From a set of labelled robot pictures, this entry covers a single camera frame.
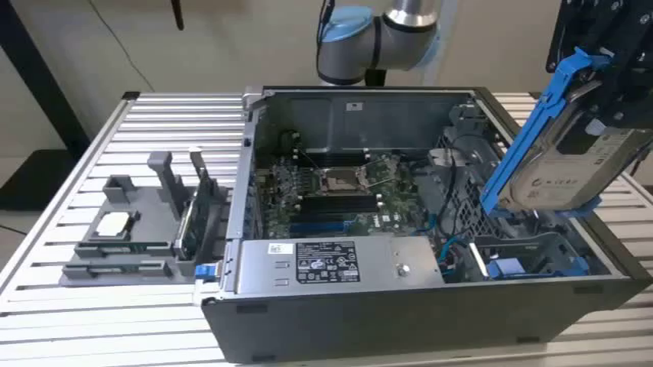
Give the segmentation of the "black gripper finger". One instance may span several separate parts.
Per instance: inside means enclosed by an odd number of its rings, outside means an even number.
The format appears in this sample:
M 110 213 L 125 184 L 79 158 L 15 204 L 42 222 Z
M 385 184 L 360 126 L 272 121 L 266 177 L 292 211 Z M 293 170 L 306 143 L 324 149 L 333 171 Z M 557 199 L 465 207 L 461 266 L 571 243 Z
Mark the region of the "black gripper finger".
M 547 72 L 555 73 L 559 63 L 573 52 L 571 46 L 573 38 L 575 21 L 577 17 L 579 1 L 563 0 L 557 13 L 556 26 L 552 35 L 551 48 L 547 59 Z
M 652 127 L 652 2 L 600 1 L 579 47 L 608 62 L 592 97 L 607 125 Z

